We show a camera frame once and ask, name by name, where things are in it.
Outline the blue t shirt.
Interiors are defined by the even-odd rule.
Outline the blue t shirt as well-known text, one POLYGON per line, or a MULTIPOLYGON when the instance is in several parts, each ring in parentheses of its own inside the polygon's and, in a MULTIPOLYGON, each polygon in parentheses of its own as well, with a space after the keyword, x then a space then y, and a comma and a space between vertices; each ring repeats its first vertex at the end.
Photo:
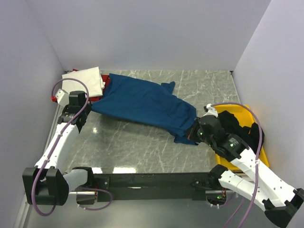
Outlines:
POLYGON ((192 127, 197 110, 173 95, 175 82, 151 81, 110 74, 103 97, 92 104, 92 111, 167 130, 175 143, 197 145, 186 131, 192 127))

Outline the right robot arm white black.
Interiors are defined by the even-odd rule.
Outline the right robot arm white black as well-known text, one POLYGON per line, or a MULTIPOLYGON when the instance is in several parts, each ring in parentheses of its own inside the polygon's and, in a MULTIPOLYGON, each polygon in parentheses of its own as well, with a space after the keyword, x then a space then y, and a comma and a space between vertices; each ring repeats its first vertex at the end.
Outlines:
POLYGON ((223 165, 209 172, 209 186, 233 190, 260 207, 277 227, 286 228, 304 202, 304 190, 287 184, 260 159, 239 136, 225 132, 213 115, 197 118, 186 131, 188 138, 205 143, 213 151, 241 169, 251 180, 247 181, 223 165))

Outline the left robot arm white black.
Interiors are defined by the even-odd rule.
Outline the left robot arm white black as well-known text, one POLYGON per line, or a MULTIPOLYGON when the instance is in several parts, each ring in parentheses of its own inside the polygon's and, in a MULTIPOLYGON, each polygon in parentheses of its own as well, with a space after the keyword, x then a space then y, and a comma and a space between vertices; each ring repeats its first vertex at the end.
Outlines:
POLYGON ((57 120, 55 135, 43 156, 32 168, 22 174, 24 189, 29 204, 62 206, 70 192, 81 187, 91 190, 95 179, 91 168, 78 167, 64 175, 60 170, 67 154, 86 123, 91 111, 84 91, 73 91, 68 104, 57 120))

